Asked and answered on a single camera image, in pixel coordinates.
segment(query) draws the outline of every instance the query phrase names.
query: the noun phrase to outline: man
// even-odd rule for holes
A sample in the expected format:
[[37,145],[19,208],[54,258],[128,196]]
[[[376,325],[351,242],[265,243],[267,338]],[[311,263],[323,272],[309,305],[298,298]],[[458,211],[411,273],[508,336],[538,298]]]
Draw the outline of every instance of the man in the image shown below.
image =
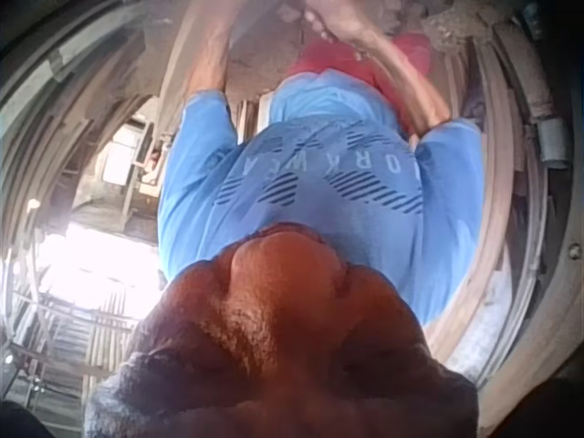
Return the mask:
[[[432,360],[420,323],[475,250],[480,132],[353,1],[308,0],[324,38],[371,60],[310,47],[238,146],[224,85],[243,3],[204,20],[159,214],[171,283],[86,435],[473,435],[475,388]],[[427,69],[423,38],[403,41]]]

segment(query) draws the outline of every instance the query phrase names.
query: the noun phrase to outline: hand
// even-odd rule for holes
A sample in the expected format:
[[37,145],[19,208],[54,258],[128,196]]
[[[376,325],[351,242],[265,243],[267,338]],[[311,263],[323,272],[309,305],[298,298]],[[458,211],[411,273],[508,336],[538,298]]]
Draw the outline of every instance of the hand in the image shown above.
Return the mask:
[[307,21],[324,39],[359,45],[372,22],[354,0],[307,0]]

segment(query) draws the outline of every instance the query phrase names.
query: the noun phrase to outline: blue t-shirt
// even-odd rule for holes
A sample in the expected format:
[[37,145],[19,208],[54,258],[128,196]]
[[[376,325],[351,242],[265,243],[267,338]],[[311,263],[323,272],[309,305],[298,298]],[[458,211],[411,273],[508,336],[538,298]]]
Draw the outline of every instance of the blue t-shirt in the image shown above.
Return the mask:
[[286,80],[268,128],[244,145],[224,94],[205,91],[184,110],[166,170],[162,270],[172,280],[262,227],[305,224],[381,271],[425,324],[472,261],[483,185],[475,125],[445,123],[412,153],[383,96],[338,71]]

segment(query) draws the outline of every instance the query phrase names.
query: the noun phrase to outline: sleeve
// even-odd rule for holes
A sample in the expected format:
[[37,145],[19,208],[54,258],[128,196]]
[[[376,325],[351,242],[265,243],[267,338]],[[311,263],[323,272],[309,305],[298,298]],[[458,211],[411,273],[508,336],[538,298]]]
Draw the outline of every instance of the sleeve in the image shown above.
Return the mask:
[[205,201],[221,183],[214,172],[236,149],[224,93],[197,93],[184,109],[172,145],[158,210],[159,257],[169,281],[195,261]]
[[412,306],[426,324],[443,313],[475,255],[485,189],[481,132],[468,120],[445,123],[423,137],[416,159],[424,206]]

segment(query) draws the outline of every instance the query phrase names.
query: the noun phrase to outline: person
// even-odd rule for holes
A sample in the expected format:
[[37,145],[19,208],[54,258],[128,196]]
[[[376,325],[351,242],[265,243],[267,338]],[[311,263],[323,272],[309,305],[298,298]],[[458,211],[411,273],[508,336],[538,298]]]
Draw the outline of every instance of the person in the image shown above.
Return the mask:
[[476,247],[480,131],[425,78],[425,37],[307,0],[327,41],[238,145],[224,88],[244,3],[208,2],[159,210],[170,283],[90,398],[86,436],[474,436],[475,387],[422,325]]

